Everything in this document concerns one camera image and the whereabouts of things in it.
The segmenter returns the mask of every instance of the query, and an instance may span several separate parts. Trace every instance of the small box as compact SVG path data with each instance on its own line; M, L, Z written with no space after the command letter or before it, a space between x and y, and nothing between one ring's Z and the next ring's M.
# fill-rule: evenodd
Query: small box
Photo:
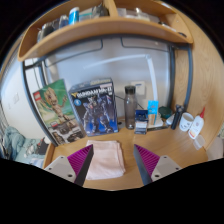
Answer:
M88 136L118 132L117 111L111 78L74 85L69 96Z
M146 134L148 126L148 111L135 111L135 134Z

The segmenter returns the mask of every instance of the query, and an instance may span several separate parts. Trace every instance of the red cap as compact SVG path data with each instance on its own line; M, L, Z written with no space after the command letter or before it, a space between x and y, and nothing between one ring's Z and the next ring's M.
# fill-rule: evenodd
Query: red cap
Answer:
M201 117L201 118L204 117L204 112L205 112L205 107L204 107L203 111L202 111L201 114L200 114L200 117Z

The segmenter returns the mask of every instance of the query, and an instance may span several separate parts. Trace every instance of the white wall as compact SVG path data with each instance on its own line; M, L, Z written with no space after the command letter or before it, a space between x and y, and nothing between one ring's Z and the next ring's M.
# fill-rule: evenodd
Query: white wall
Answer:
M33 88L38 88L33 69L29 71L29 74L30 85ZM28 104L23 88L21 63L16 58L10 65L6 78L3 80L0 93L8 124L16 128L26 138L43 138L45 134ZM13 100L15 94L19 96L19 101L16 103Z
M136 38L123 38L123 44L129 48L123 48L119 38L103 39L103 49L101 41L89 41L73 45L59 53L51 56L46 61L47 64L64 59L74 54L80 54L76 57L64 60L46 69L48 82L54 82L58 79L65 79L65 85L69 90L74 84L88 81L90 79L111 77L114 82L115 94L124 97L124 86L131 81L145 81L145 95L137 95L138 102L144 108L147 108L148 100L153 99L152 84L150 74L145 59L130 59L110 64L100 65L91 69L84 70L83 67L100 60L108 58L133 55L150 54L152 56L156 81L158 87L159 106L166 106L169 94L169 52L166 44ZM32 60L27 60L26 65L32 64ZM36 77L34 69L27 71L27 81L31 95L42 87L39 77L39 70L36 68ZM8 72L1 88L2 106L6 119L10 126L15 127L26 138L43 138L45 136L41 127L36 121L32 110L28 104L23 83L21 63L15 59ZM19 101L14 103L13 98L18 93ZM124 116L123 101L116 98L117 115Z
M120 38L109 38L103 39L103 48L99 51L97 49L101 48L100 39L73 45L52 55L46 61L47 66L78 54L76 57L68 58L47 68L48 82L52 83L58 79L64 79L67 90L69 90L74 84L80 82L111 77L114 82L115 94L124 98L124 87L126 85L131 84L131 81L145 81L145 95L137 94L137 99L139 104L146 109L148 100L153 100L152 83L146 59L122 60L90 69L84 69L83 67L113 57L150 54L155 69L159 106L167 106L170 90L170 62L167 45L140 38L122 38L122 40L123 45L128 48L122 47ZM117 115L124 116L123 101L119 98L116 98L116 107Z

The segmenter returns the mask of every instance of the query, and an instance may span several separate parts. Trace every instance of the cardboard box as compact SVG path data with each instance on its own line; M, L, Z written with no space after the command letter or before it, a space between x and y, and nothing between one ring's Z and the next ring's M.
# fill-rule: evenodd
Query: cardboard box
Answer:
M69 96L88 136L118 132L117 111L111 78L73 86Z

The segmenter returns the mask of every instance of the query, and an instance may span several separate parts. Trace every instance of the wooden shelf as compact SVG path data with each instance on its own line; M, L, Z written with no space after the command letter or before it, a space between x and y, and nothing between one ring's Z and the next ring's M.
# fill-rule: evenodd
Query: wooden shelf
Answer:
M133 155L134 144L140 145L159 156L168 155L182 168L208 160L204 148L196 150L193 146L193 140L188 136L188 133L182 132L179 127L175 130L169 128L149 131L146 135L137 135L134 134L133 130L121 128L118 133L96 137L86 136L76 142L60 145L56 148L50 144L43 168L47 167L60 155L69 156L84 148L88 140L118 141L121 145L126 172L119 178L86 180L83 185L84 188L123 190L143 187L144 185Z
M161 3L149 0L130 2L127 0L115 0L115 2L113 0L104 0L104 5L110 13L109 17L100 17L66 26L36 43L38 29L41 29L46 22L53 21L62 14L68 15L70 9L75 6L79 6L80 11L83 11L100 4L100 2L100 0L74 0L64 3L43 15L24 34L18 51L18 60L24 61L29 58L40 58L74 41L109 34L138 34L175 43L193 43L190 31L178 14ZM171 28L176 29L177 32L154 22L119 17L116 7L125 7L132 10L135 7L139 7L143 12L159 16L160 20L166 22ZM185 33L187 37L183 37L178 32Z

